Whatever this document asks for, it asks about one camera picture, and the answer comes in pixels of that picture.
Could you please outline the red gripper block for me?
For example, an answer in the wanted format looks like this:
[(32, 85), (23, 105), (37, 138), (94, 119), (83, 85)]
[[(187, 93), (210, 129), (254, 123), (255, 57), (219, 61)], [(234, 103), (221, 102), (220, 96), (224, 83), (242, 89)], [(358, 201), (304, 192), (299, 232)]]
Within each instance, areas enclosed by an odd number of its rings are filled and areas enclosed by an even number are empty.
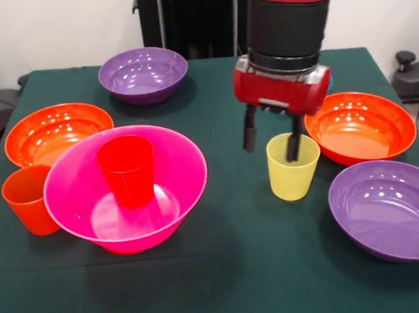
[(313, 115), (322, 107), (331, 81), (331, 69), (319, 64), (307, 74), (273, 74), (251, 67), (248, 57), (242, 55), (236, 61), (233, 73), (234, 94), (239, 101), (247, 104), (243, 127), (244, 151), (255, 151), (256, 106), (269, 106), (290, 114), (292, 132), (287, 140), (286, 161), (297, 161), (304, 127), (302, 115)]

